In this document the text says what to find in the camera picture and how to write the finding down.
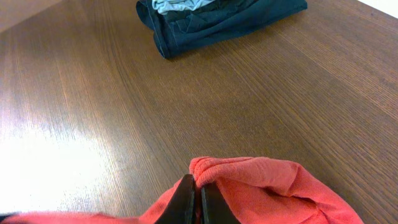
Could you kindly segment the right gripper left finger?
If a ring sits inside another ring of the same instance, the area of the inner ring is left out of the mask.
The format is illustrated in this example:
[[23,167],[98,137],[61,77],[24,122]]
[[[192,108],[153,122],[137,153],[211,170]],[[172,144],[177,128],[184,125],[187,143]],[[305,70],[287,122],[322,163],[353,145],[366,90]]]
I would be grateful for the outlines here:
[[194,224],[195,219],[195,181],[191,174],[187,174],[155,224]]

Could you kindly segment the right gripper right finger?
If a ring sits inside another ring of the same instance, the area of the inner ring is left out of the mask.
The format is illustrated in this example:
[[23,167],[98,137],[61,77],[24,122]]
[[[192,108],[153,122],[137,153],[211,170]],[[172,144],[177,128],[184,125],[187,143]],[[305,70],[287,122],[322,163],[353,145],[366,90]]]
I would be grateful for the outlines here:
[[202,224],[240,224],[215,182],[202,187],[201,209]]

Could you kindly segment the red printed soccer t-shirt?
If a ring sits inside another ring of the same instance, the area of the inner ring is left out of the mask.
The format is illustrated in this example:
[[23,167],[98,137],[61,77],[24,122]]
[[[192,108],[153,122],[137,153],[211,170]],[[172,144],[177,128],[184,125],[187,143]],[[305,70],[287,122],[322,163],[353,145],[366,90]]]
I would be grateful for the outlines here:
[[[201,189],[215,182],[240,223],[361,223],[338,194],[300,164],[268,157],[197,157],[189,173],[195,181],[195,223],[201,223]],[[141,216],[100,213],[30,212],[4,214],[2,223],[155,223],[181,179]]]

